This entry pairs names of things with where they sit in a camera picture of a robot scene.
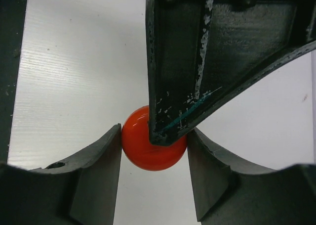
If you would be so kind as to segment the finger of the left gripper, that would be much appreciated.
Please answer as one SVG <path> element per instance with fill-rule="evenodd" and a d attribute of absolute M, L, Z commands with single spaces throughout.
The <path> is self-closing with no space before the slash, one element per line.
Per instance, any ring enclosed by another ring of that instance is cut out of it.
<path fill-rule="evenodd" d="M 316 48 L 316 0 L 146 0 L 149 139 L 169 146 Z"/>

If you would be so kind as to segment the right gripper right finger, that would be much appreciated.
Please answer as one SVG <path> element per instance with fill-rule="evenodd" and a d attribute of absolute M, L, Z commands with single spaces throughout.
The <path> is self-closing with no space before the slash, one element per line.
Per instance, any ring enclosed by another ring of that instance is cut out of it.
<path fill-rule="evenodd" d="M 316 167 L 273 170 L 247 161 L 200 130 L 187 136 L 197 220 L 203 225 L 313 225 Z"/>

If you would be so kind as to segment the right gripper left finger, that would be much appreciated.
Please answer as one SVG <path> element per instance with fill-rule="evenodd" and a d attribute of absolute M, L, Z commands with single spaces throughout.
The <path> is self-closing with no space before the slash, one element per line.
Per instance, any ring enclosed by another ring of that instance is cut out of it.
<path fill-rule="evenodd" d="M 121 162 L 121 125 L 46 168 L 0 165 L 3 225 L 111 225 Z"/>

